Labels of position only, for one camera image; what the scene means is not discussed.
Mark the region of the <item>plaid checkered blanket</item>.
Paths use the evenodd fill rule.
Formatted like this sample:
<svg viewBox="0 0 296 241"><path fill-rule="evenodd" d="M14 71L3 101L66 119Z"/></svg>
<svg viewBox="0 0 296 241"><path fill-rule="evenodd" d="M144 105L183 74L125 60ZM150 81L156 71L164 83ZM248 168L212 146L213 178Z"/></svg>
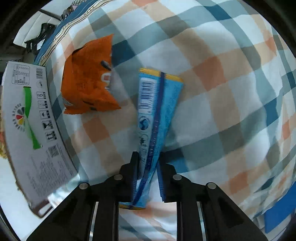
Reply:
<svg viewBox="0 0 296 241"><path fill-rule="evenodd" d="M64 114L66 59L112 35L111 93L121 108ZM92 184L138 149L140 68L184 81L164 151L191 181L215 182L260 227L295 183L295 57L243 1L87 1L41 48L52 111L79 176Z"/></svg>

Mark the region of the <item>blue long snack packet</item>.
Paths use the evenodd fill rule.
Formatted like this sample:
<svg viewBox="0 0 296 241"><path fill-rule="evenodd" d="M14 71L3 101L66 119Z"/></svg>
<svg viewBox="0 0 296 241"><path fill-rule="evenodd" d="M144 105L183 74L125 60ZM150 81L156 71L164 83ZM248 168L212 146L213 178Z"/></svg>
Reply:
<svg viewBox="0 0 296 241"><path fill-rule="evenodd" d="M119 204L130 210L144 209L158 159L183 88L181 78L154 69L139 70L137 131L139 136L138 178L130 202Z"/></svg>

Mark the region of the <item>orange snack bag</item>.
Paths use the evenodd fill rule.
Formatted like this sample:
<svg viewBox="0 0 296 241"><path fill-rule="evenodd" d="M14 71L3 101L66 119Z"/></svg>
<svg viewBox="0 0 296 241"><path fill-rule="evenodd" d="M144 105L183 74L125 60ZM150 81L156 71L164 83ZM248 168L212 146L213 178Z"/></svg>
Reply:
<svg viewBox="0 0 296 241"><path fill-rule="evenodd" d="M89 41L67 58L61 84L65 114L120 109L109 91L112 38L108 35Z"/></svg>

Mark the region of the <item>cardboard box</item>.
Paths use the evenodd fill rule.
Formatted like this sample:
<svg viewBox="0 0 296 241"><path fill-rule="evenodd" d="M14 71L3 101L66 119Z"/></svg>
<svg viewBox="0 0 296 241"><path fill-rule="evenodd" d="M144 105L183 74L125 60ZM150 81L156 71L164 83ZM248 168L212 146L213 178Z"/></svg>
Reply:
<svg viewBox="0 0 296 241"><path fill-rule="evenodd" d="M53 115L44 67L7 63L1 124L16 184L32 213L43 218L48 196L77 175Z"/></svg>

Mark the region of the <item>white padded chair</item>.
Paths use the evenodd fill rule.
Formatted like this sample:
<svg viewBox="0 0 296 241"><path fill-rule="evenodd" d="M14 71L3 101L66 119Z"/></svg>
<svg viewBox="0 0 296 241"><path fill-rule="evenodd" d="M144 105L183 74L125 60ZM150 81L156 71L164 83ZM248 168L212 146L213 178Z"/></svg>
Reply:
<svg viewBox="0 0 296 241"><path fill-rule="evenodd" d="M43 9L37 11L18 30L13 44L25 48L28 53L37 55L60 20L60 16L49 11Z"/></svg>

